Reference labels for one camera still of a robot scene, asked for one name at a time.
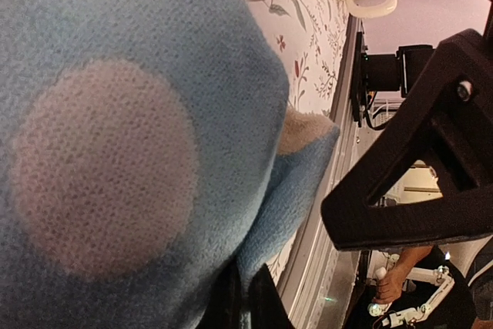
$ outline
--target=blue fleece fabric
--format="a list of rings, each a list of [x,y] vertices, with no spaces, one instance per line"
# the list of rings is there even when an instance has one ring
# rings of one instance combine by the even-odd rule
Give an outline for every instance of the blue fleece fabric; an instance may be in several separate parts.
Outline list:
[[[238,255],[247,287],[313,203],[337,131],[276,159],[288,81],[243,0],[0,0],[0,43],[1,328],[193,328],[224,265]],[[12,138],[62,71],[112,59],[179,94],[198,190],[160,257],[88,280],[32,246],[16,214]]]

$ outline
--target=white controller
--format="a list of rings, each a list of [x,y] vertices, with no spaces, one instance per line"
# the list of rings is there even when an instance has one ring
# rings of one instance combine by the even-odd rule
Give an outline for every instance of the white controller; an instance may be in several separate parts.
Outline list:
[[[381,267],[375,271],[375,276],[378,280],[384,279],[385,275],[387,275],[387,269],[385,267]],[[382,316],[390,307],[391,304],[370,304],[368,306],[368,313],[373,317]]]

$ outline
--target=metal rail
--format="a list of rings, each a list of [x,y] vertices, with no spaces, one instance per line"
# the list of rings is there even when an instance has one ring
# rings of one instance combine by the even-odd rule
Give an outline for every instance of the metal rail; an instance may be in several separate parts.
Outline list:
[[[352,166],[356,125],[351,116],[349,91],[356,33],[360,26],[359,20],[350,17],[330,113],[330,118],[341,128],[340,138],[312,210],[298,230],[290,259],[278,284],[283,304],[298,329],[341,327],[356,276],[359,253],[335,250],[322,223],[320,205]]]

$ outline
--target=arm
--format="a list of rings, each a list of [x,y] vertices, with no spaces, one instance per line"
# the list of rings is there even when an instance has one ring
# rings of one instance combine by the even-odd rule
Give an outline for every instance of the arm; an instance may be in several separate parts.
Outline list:
[[[403,250],[395,267],[378,282],[377,304],[389,304],[402,295],[402,286],[414,266],[430,254],[433,247],[415,247]]]

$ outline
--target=wall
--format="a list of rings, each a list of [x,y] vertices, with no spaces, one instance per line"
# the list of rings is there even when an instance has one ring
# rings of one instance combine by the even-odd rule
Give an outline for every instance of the wall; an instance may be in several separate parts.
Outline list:
[[[474,262],[478,252],[491,240],[486,237],[480,240],[469,240],[468,242],[448,244],[441,246],[444,252],[450,253],[450,261],[467,276],[469,268]]]
[[[398,0],[388,16],[364,21],[369,53],[394,53],[400,45],[432,44],[464,29],[483,32],[487,0]]]

